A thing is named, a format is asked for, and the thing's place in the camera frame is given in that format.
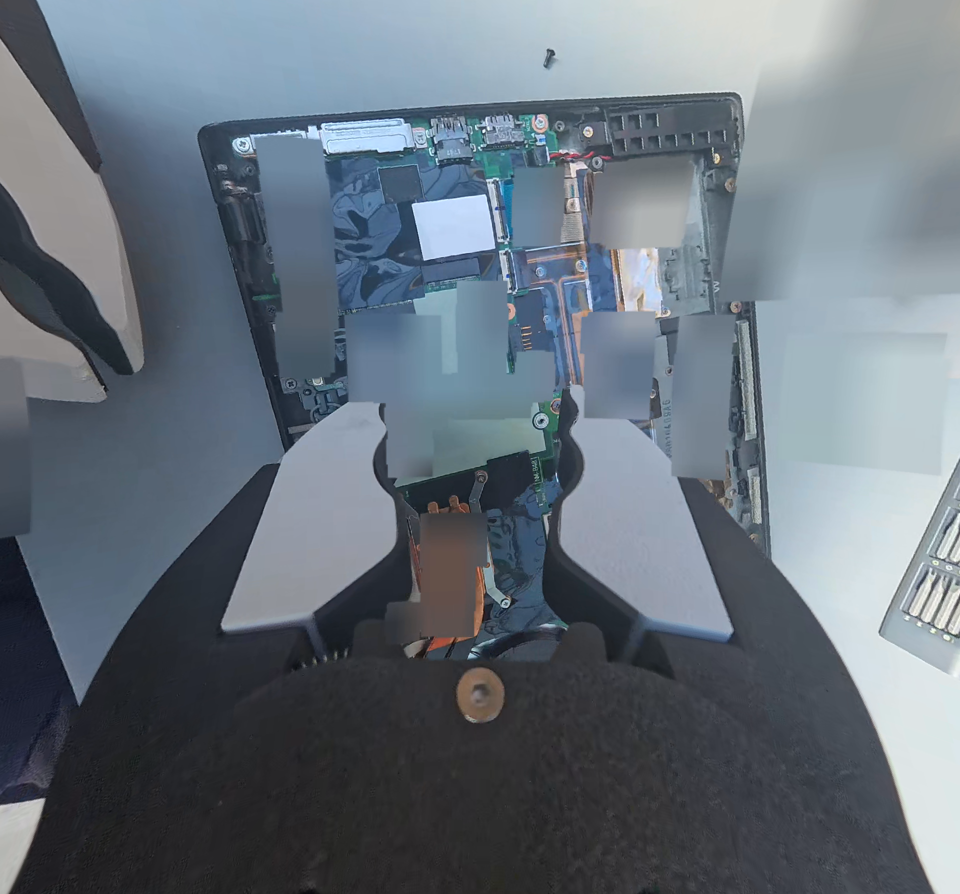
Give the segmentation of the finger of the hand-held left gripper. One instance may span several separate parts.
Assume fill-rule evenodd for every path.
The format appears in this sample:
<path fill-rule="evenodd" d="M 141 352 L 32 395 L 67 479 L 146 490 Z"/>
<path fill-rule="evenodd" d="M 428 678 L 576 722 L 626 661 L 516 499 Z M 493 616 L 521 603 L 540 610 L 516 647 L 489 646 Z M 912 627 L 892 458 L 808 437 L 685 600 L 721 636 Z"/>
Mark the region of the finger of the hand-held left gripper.
<path fill-rule="evenodd" d="M 42 288 L 12 264 L 1 265 L 1 356 L 20 362 L 30 398 L 76 404 L 107 398 L 80 341 Z"/>
<path fill-rule="evenodd" d="M 2 357 L 26 376 L 121 376 L 144 363 L 124 237 L 82 112 L 77 133 L 2 41 Z"/>

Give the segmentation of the person's dark clothing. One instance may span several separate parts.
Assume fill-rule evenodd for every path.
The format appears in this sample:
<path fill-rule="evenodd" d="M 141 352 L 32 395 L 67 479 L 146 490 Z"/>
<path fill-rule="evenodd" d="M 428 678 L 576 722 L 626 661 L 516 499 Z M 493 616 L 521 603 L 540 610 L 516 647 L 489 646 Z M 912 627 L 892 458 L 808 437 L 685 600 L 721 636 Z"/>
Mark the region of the person's dark clothing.
<path fill-rule="evenodd" d="M 76 708 L 18 542 L 2 539 L 2 805 L 46 796 Z"/>

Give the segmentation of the grey screwdriver bit case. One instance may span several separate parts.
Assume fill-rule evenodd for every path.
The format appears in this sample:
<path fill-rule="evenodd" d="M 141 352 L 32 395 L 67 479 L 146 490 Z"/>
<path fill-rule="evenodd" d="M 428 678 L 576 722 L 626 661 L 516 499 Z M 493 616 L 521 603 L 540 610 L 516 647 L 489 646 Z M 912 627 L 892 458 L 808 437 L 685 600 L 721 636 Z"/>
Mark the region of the grey screwdriver bit case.
<path fill-rule="evenodd" d="M 959 676 L 959 466 L 897 585 L 879 635 L 930 667 Z"/>

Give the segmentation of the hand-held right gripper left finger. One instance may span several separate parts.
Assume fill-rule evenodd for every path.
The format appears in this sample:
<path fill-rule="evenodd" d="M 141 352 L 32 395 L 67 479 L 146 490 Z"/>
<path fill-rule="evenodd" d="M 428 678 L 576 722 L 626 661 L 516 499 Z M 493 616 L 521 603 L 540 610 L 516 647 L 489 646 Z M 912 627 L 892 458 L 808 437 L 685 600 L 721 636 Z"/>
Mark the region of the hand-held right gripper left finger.
<path fill-rule="evenodd" d="M 318 658 L 417 597 L 409 514 L 378 404 L 350 401 L 283 455 L 222 615 L 227 635 L 297 628 Z"/>

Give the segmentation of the grey desk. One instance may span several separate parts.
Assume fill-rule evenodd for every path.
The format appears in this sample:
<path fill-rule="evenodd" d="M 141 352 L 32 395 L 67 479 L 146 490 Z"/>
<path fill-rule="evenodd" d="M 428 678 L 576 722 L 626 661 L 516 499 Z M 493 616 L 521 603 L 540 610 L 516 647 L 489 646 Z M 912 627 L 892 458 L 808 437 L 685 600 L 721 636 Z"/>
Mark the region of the grey desk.
<path fill-rule="evenodd" d="M 880 635 L 958 462 L 958 0 L 37 1 L 145 357 L 104 401 L 30 403 L 21 552 L 78 703 L 162 576 L 282 458 L 202 128 L 735 94 L 723 290 L 759 298 L 772 564 L 866 704 L 930 886 L 958 892 L 958 677 Z"/>

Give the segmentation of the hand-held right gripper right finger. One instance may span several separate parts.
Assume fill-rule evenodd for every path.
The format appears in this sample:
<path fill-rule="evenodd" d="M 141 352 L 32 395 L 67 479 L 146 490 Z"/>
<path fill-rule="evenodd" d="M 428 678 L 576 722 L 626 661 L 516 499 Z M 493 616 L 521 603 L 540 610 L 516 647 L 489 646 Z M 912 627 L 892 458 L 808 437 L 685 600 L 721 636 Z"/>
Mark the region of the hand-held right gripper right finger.
<path fill-rule="evenodd" d="M 630 420 L 588 418 L 586 400 L 581 385 L 560 400 L 548 605 L 596 627 L 608 658 L 649 633 L 726 644 L 734 625 L 669 459 Z"/>

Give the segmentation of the black laptop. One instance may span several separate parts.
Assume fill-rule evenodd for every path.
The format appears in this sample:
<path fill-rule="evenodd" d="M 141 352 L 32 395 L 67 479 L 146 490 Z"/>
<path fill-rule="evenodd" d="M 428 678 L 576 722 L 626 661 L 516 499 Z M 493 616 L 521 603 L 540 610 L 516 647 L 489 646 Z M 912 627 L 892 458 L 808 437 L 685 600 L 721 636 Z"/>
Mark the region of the black laptop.
<path fill-rule="evenodd" d="M 770 552 L 764 506 L 764 441 L 755 310 L 719 297 L 743 140 L 738 95 L 563 101 L 553 105 L 443 107 L 402 117 L 258 121 L 200 131 L 237 283 L 285 449 L 348 400 L 345 318 L 352 313 L 435 314 L 453 329 L 458 287 L 508 287 L 508 368 L 547 351 L 557 386 L 531 425 L 469 446 L 436 448 L 435 478 L 397 480 L 419 542 L 416 514 L 430 504 L 488 504 L 500 555 L 521 557 L 531 521 L 560 491 L 562 393 L 581 384 L 582 332 L 592 312 L 654 312 L 651 412 L 639 426 L 671 452 L 672 384 L 680 319 L 735 319 L 725 477 L 705 480 L 738 525 Z M 268 239 L 257 145 L 270 137 L 323 144 L 337 265 L 338 328 L 328 375 L 294 372 L 277 359 L 282 284 Z M 687 159 L 694 173 L 685 234 L 677 248 L 614 250 L 592 239 L 595 179 L 641 155 Z"/>

